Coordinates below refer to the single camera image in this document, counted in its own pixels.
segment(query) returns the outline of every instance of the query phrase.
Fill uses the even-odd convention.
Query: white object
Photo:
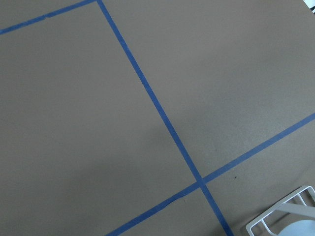
[[[252,232],[252,228],[261,223],[267,232],[272,236],[308,236],[308,234],[311,234],[312,236],[315,235],[315,221],[297,221],[293,224],[288,225],[285,227],[279,235],[273,233],[270,231],[269,227],[266,225],[264,219],[270,215],[275,210],[287,212],[287,213],[293,213],[303,216],[308,216],[315,218],[315,207],[307,206],[301,196],[301,193],[304,191],[308,191],[310,196],[315,202],[315,191],[311,186],[303,186],[299,189],[295,190],[294,192],[287,195],[285,198],[281,199],[277,203],[275,203],[272,207],[270,207],[268,210],[266,210],[264,213],[256,217],[254,220],[252,220],[250,223],[247,224],[246,229],[250,236],[255,236]],[[298,197],[300,199],[301,204],[291,204],[288,203],[291,199],[294,197]],[[295,230],[299,230],[299,234],[289,234],[289,231],[292,230],[293,232]]]
[[[304,0],[307,7],[315,14],[315,0]]]

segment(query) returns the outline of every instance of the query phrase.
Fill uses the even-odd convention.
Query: concrete floor
[[[0,29],[77,2],[5,1]],[[315,112],[302,0],[104,3],[201,177]],[[196,182],[96,2],[0,35],[0,55],[0,235],[120,235]],[[314,140],[311,121],[207,182],[233,235],[315,186]],[[195,188],[121,235],[226,232]]]

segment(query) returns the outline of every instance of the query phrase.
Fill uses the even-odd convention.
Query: white round object
[[[283,230],[278,236],[314,236],[315,235],[315,221],[314,220],[300,220],[294,222]]]

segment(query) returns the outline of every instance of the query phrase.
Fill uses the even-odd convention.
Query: gray floor
[[[76,3],[5,1],[0,28]],[[202,177],[315,112],[298,1],[104,1]],[[106,235],[195,183],[96,2],[0,35],[0,235]],[[207,184],[235,236],[315,185],[314,121]],[[124,236],[225,235],[197,189]]]

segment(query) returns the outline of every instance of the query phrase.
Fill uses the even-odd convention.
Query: blue tape
[[[19,23],[17,25],[14,25],[14,26],[10,26],[8,28],[5,28],[5,29],[0,29],[0,35],[1,34],[5,34],[5,33],[9,33],[11,31],[14,31],[14,30],[17,30],[17,29],[20,29],[22,27],[25,27],[25,26],[29,26],[29,25],[32,25],[34,23],[37,23],[39,21],[43,21],[45,20],[46,18],[49,18],[49,17],[54,17],[54,16],[57,16],[57,15],[60,15],[60,14],[63,14],[65,12],[68,12],[68,11],[71,11],[73,9],[76,9],[76,8],[79,8],[81,6],[85,6],[87,4],[90,4],[92,2],[94,2],[96,0],[84,0],[84,1],[81,1],[81,2],[78,2],[76,4],[73,4],[73,5],[70,5],[70,6],[67,6],[67,7],[64,7],[64,8],[61,8],[59,10],[56,10],[56,11],[52,11],[48,14],[45,14],[45,15],[42,15],[42,16],[38,16],[36,18],[33,18],[33,19],[30,19],[28,21],[24,21],[22,23]]]
[[[251,158],[255,154],[259,153],[260,151],[266,149],[270,145],[276,143],[277,141],[283,139],[284,137],[288,136],[289,134],[293,133],[297,129],[303,127],[304,125],[310,123],[315,119],[315,113],[309,115],[308,117],[304,118],[303,120],[295,123],[288,129],[285,129],[281,133],[275,135],[274,137],[268,139],[267,141],[259,144],[258,146],[254,147],[253,149],[249,150],[248,152],[244,153],[243,155],[237,157],[233,161],[227,163],[226,165],[222,166],[221,168],[217,169],[216,171],[210,173],[206,177],[204,177],[204,181],[206,183],[214,180],[215,178],[219,177],[220,175],[224,174],[225,172],[231,170],[232,168],[236,167],[237,165],[241,164],[242,162],[246,161],[247,159]]]
[[[148,219],[152,215],[158,213],[160,210],[166,208],[169,204],[173,201],[182,198],[189,193],[195,191],[199,188],[197,183],[192,184],[191,186],[185,188],[184,190],[180,191],[179,193],[173,195],[172,197],[166,199],[165,201],[161,202],[160,204],[156,205],[155,207],[151,208],[150,210],[146,211],[145,213],[137,216],[136,218],[130,220],[129,222],[125,223],[124,225],[120,226],[119,228],[115,229],[114,231],[110,232],[106,236],[117,236],[122,234],[123,232],[129,230],[130,228],[134,227],[135,225],[141,223],[142,221]]]
[[[97,3],[101,9],[101,11],[103,12],[105,18],[108,21],[108,24],[110,25],[110,27],[112,28],[115,36],[117,37],[119,43],[121,44],[125,54],[127,55],[131,65],[133,66],[135,72],[137,73],[141,83],[143,84],[145,90],[147,91],[149,97],[151,98],[154,106],[156,107],[159,115],[161,116],[166,128],[168,129],[168,132],[171,134],[174,142],[176,143],[179,151],[181,152],[183,158],[185,159],[190,171],[192,172],[193,176],[195,177],[195,179],[197,180],[197,183],[199,184],[202,192],[204,193],[207,201],[209,202],[210,206],[215,206],[216,203],[214,201],[213,198],[211,198],[211,193],[209,191],[209,189],[207,188],[205,182],[203,181],[200,173],[198,172],[195,164],[193,163],[191,157],[189,156],[184,144],[182,143],[181,139],[179,138],[178,134],[176,133],[171,121],[169,120],[169,118],[167,117],[163,107],[161,106],[160,102],[158,101],[156,95],[154,94],[152,88],[150,87],[146,77],[144,76],[143,72],[141,71],[136,59],[134,58],[134,56],[132,55],[128,45],[126,44],[123,36],[120,34],[115,22],[113,21],[112,17],[110,16],[108,10],[106,9],[106,6],[104,5],[104,3],[101,0],[97,0]],[[228,236],[233,236],[233,233],[228,225],[228,223],[226,222],[226,220],[224,219],[221,211],[219,210],[219,208],[213,208],[213,211],[215,211],[215,214],[218,217],[224,231],[226,232],[226,234]]]

